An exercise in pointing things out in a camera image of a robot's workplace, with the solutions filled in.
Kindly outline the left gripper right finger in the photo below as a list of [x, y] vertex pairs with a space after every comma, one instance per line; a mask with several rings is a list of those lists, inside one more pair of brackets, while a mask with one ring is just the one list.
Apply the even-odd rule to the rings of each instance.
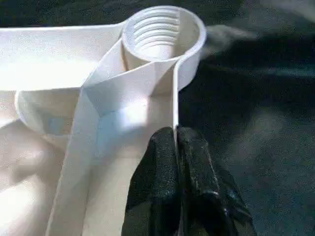
[[182, 185], [181, 236], [254, 236], [252, 215], [232, 174], [210, 155], [202, 134], [177, 130]]

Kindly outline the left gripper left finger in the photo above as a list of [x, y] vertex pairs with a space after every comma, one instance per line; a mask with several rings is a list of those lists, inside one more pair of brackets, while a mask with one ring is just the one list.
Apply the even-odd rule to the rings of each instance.
[[155, 132], [129, 185], [122, 235], [173, 236], [180, 221], [180, 187], [173, 130]]

